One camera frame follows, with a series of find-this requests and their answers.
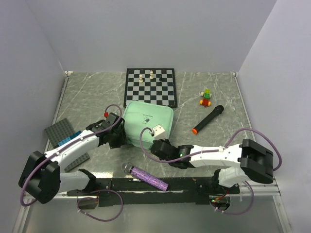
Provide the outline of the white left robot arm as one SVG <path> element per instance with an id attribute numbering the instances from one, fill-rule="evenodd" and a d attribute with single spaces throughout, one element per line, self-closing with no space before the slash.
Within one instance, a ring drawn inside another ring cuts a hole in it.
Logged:
<path id="1" fill-rule="evenodd" d="M 65 169 L 83 154 L 108 144 L 120 148 L 127 143 L 125 120 L 115 113 L 106 113 L 105 119 L 86 127 L 65 144 L 40 153 L 33 152 L 18 181 L 22 192 L 27 192 L 42 204 L 51 201 L 56 194 L 78 190 L 91 195 L 96 189 L 97 178 L 86 169 L 66 172 Z"/>

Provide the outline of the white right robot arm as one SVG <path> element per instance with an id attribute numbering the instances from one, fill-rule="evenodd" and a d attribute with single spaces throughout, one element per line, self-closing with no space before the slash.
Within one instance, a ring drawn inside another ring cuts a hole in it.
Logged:
<path id="1" fill-rule="evenodd" d="M 161 125 L 152 128 L 151 136 L 154 137 L 151 153 L 172 167 L 219 166 L 220 169 L 214 172 L 212 178 L 212 188 L 216 193 L 223 193 L 244 181 L 261 184 L 273 182 L 273 152 L 251 139 L 225 147 L 174 147 Z"/>

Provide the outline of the mint green medicine case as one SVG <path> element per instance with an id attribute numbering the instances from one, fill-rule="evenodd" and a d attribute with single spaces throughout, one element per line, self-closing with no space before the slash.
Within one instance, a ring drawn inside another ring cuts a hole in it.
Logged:
<path id="1" fill-rule="evenodd" d="M 153 129 L 155 136 L 157 136 L 158 129 L 165 131 L 166 136 L 170 135 L 173 125 L 173 109 L 167 106 L 132 101 L 126 106 L 123 118 L 128 143 L 139 148 L 139 135 L 146 127 Z"/>

